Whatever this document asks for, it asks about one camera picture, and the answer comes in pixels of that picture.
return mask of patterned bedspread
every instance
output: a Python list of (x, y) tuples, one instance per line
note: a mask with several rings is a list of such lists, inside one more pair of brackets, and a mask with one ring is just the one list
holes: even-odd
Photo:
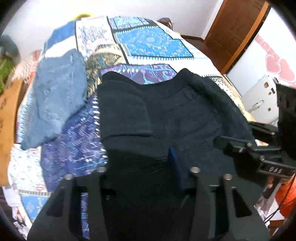
[[(65, 174), (87, 175), (108, 162), (100, 142), (95, 93), (104, 73), (116, 71), (139, 84), (153, 84), (170, 80), (181, 69), (187, 68), (215, 81), (245, 116), (248, 115), (235, 90), (211, 60), (178, 33), (156, 21), (107, 16), (71, 21), (53, 32), (39, 59), (59, 57), (73, 48), (82, 53), (86, 63), (88, 103), (85, 108), (67, 121), (56, 140), (26, 151), (20, 149), (19, 143), (30, 114), (31, 86), (18, 111), (18, 143), (11, 152), (8, 176), (10, 185), (20, 196), (21, 204), (13, 210), (17, 220), (15, 225), (24, 237)], [(86, 198), (87, 194), (82, 195), (84, 237), (89, 236)]]

